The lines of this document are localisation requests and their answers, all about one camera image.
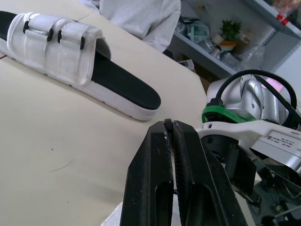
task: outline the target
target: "gray sweatshirt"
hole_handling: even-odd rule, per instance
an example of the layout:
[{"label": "gray sweatshirt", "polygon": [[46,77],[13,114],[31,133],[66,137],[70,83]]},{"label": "gray sweatshirt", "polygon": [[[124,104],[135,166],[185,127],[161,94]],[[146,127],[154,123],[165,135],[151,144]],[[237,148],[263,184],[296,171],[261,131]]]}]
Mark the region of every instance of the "gray sweatshirt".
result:
[{"label": "gray sweatshirt", "polygon": [[163,52],[173,37],[181,0],[80,0],[101,15]]}]

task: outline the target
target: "white slide sandal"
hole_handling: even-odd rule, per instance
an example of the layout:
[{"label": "white slide sandal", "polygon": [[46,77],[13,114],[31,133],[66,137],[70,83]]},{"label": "white slide sandal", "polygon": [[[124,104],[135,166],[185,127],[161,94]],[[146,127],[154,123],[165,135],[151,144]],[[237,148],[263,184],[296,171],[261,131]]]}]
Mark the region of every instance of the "white slide sandal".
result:
[{"label": "white slide sandal", "polygon": [[0,11],[0,52],[111,107],[147,121],[158,93],[114,64],[102,31],[61,16]]}]

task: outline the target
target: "black cable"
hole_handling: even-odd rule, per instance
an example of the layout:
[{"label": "black cable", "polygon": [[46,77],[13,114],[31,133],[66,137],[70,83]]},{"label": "black cable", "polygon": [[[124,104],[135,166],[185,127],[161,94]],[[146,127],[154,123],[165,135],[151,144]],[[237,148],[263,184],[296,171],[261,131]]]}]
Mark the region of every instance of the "black cable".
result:
[{"label": "black cable", "polygon": [[277,90],[275,90],[274,87],[272,87],[267,81],[265,81],[262,77],[259,77],[258,75],[254,76],[257,81],[259,81],[262,85],[264,85],[279,101],[283,104],[283,106],[288,110],[289,114],[291,114],[297,121],[299,125],[301,125],[301,117],[298,115],[298,113],[293,109],[293,107],[283,98],[283,96],[278,93]]},{"label": "black cable", "polygon": [[[269,78],[272,78],[278,82],[280,82],[288,91],[289,95],[290,95],[290,99],[291,99],[291,106],[293,107],[293,109],[296,109],[297,107],[297,96],[296,93],[294,91],[294,89],[292,88],[292,86],[283,78],[281,78],[278,75],[275,75],[273,73],[270,72],[265,72],[265,71],[261,71],[261,70],[245,70],[245,71],[241,71],[238,72],[234,75],[232,75],[231,77],[229,77],[219,88],[218,92],[216,93],[216,99],[221,100],[222,98],[222,93],[223,91],[226,89],[226,87],[233,82],[235,79],[243,76],[243,75],[248,75],[248,74],[257,74],[257,75],[262,75],[262,76],[266,76]],[[289,127],[293,129],[293,115],[290,113],[286,119],[286,121],[282,124],[285,127]]]}]

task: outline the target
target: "table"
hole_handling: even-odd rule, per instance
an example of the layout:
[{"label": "table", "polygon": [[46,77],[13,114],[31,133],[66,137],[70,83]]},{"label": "table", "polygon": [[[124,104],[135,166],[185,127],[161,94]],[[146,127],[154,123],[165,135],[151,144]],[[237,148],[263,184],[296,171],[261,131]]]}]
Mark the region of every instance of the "table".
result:
[{"label": "table", "polygon": [[1,10],[100,27],[112,61],[161,96],[157,116],[137,121],[8,57],[0,60],[0,225],[99,226],[122,201],[127,167],[150,125],[165,118],[201,125],[201,81],[75,0],[15,0]]}]

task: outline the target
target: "label sticker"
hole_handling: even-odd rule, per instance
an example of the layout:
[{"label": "label sticker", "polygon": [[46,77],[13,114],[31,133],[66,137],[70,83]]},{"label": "label sticker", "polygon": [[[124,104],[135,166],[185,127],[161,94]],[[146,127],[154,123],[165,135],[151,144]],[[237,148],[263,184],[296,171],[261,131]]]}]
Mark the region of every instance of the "label sticker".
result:
[{"label": "label sticker", "polygon": [[270,132],[266,137],[260,137],[259,140],[283,150],[290,150],[297,143],[297,139],[275,131]]}]

